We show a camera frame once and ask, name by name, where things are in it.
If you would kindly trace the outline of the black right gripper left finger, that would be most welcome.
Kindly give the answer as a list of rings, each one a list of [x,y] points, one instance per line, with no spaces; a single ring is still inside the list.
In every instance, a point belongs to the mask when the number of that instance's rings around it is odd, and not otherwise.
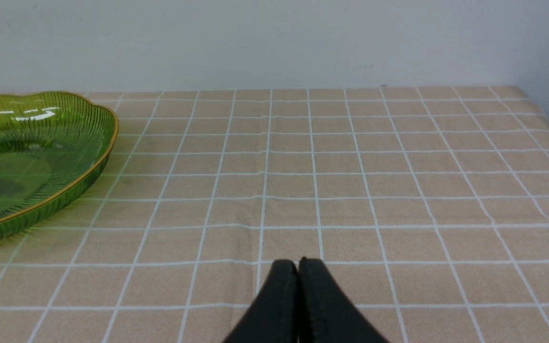
[[[294,263],[277,259],[272,263],[261,290],[225,343],[295,343],[298,272]]]

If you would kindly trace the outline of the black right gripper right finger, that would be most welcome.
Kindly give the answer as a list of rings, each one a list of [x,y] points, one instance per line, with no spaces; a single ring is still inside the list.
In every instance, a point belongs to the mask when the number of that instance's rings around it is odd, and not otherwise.
[[[387,343],[338,286],[320,259],[302,258],[298,271],[301,343]]]

